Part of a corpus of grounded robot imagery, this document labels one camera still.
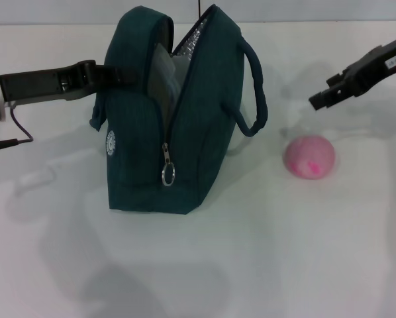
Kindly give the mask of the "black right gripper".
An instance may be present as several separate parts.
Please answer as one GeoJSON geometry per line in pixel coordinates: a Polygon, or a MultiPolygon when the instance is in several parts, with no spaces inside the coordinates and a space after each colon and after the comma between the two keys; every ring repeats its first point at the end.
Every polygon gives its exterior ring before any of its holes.
{"type": "Polygon", "coordinates": [[[315,111],[329,108],[348,98],[365,94],[393,74],[396,74],[396,40],[374,48],[343,72],[327,79],[329,88],[311,96],[309,102],[315,111]],[[344,88],[335,87],[338,85],[344,85],[344,88]]]}

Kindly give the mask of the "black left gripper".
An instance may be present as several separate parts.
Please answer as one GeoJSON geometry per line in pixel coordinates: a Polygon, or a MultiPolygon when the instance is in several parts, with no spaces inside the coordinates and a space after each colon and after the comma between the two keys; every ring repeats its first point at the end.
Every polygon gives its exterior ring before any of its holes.
{"type": "Polygon", "coordinates": [[[132,68],[96,66],[94,60],[86,60],[63,68],[0,75],[0,86],[6,102],[71,101],[96,92],[93,71],[100,89],[132,87],[139,81],[132,68]]]}

